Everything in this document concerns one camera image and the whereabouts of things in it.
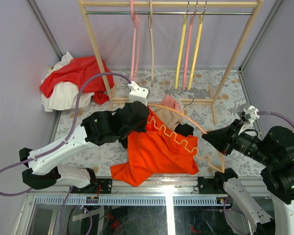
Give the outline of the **orange wavy hanger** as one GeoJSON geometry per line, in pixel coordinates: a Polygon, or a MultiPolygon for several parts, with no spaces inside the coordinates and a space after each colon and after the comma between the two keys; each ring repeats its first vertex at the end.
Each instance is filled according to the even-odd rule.
{"type": "MultiPolygon", "coordinates": [[[[178,114],[179,116],[185,118],[186,120],[188,120],[189,122],[191,122],[193,125],[195,125],[203,134],[207,134],[206,130],[203,129],[203,127],[197,123],[196,121],[194,121],[193,119],[191,119],[190,117],[186,116],[183,112],[177,111],[174,108],[170,108],[168,106],[164,106],[164,105],[160,105],[159,103],[156,103],[155,100],[149,100],[148,101],[148,106],[149,107],[156,107],[156,108],[161,108],[161,109],[165,109],[165,110],[169,110],[171,112],[174,112],[176,114],[178,114]]],[[[224,157],[223,155],[217,151],[217,154],[221,160],[221,168],[218,168],[216,166],[214,166],[213,164],[211,164],[211,160],[212,160],[212,156],[209,154],[204,155],[203,157],[199,156],[200,150],[197,147],[194,147],[192,150],[188,149],[188,142],[186,140],[183,140],[181,142],[177,141],[176,137],[177,137],[177,133],[176,132],[172,132],[170,135],[168,135],[166,133],[166,128],[164,128],[164,134],[166,136],[168,136],[169,138],[174,135],[174,141],[181,145],[182,143],[185,143],[184,148],[186,151],[188,151],[189,153],[193,153],[193,156],[196,157],[197,159],[204,161],[204,160],[208,160],[207,164],[213,168],[214,170],[221,172],[221,173],[225,173],[225,163],[224,163],[224,157]]]]}

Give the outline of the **orange t shirt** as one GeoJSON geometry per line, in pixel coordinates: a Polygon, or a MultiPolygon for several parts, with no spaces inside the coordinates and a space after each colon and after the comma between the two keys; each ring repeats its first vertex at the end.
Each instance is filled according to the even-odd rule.
{"type": "Polygon", "coordinates": [[[128,138],[128,162],[110,167],[114,180],[139,186],[153,174],[191,174],[199,172],[194,160],[198,137],[187,137],[170,130],[149,109],[146,131],[132,132],[128,138]]]}

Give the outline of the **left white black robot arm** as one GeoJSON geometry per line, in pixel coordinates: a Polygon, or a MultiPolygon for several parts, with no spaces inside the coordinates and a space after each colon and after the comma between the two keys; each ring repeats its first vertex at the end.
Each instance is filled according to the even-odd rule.
{"type": "Polygon", "coordinates": [[[21,160],[28,160],[22,180],[32,189],[40,190],[56,184],[81,188],[86,193],[97,189],[98,181],[90,168],[63,165],[68,157],[94,146],[126,139],[132,132],[144,132],[149,109],[139,101],[126,103],[115,111],[98,111],[82,120],[67,136],[40,149],[23,148],[21,160]]]}

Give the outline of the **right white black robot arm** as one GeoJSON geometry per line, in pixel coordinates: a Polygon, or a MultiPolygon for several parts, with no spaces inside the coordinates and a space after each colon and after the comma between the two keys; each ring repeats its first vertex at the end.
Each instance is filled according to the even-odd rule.
{"type": "Polygon", "coordinates": [[[227,156],[233,150],[262,165],[261,177],[274,207],[274,216],[266,213],[246,191],[231,168],[216,172],[214,189],[227,193],[248,219],[256,235],[294,235],[294,133],[285,127],[274,126],[260,140],[242,131],[235,120],[229,126],[207,132],[202,138],[227,156]]]}

